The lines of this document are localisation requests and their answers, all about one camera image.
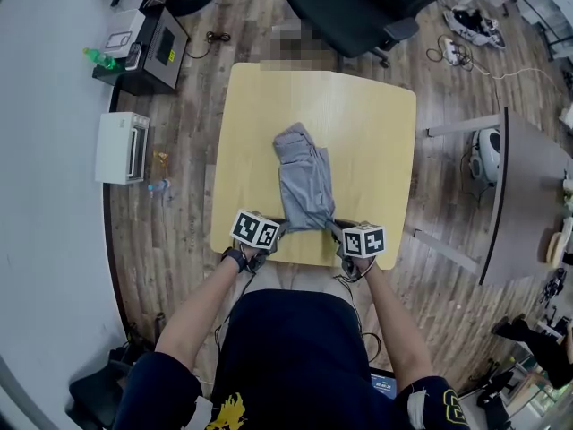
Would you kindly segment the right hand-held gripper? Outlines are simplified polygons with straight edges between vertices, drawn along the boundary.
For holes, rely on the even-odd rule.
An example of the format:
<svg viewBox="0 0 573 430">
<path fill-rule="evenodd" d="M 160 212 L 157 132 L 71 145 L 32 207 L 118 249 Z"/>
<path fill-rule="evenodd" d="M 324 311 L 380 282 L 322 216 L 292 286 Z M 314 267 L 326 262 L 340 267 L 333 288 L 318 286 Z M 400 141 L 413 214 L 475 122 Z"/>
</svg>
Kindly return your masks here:
<svg viewBox="0 0 573 430">
<path fill-rule="evenodd" d="M 359 280 L 372 267 L 374 259 L 386 250 L 385 228 L 367 221 L 334 219 L 326 222 L 326 229 L 339 244 L 338 256 L 348 280 Z M 365 271 L 360 271 L 354 259 L 368 261 Z"/>
</svg>

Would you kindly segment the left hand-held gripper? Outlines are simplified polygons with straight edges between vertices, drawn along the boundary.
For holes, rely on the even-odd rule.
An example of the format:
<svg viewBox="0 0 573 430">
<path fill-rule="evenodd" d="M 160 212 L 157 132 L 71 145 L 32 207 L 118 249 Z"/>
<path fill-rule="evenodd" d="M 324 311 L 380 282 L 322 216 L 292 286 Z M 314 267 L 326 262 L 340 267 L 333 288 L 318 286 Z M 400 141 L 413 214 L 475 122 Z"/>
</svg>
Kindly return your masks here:
<svg viewBox="0 0 573 430">
<path fill-rule="evenodd" d="M 290 225 L 287 219 L 267 219 L 257 211 L 240 210 L 235 216 L 230 230 L 230 236 L 239 244 L 241 252 L 246 246 L 257 249 L 258 252 L 247 258 L 246 269 L 257 271 L 278 249 L 278 240 L 289 232 Z"/>
</svg>

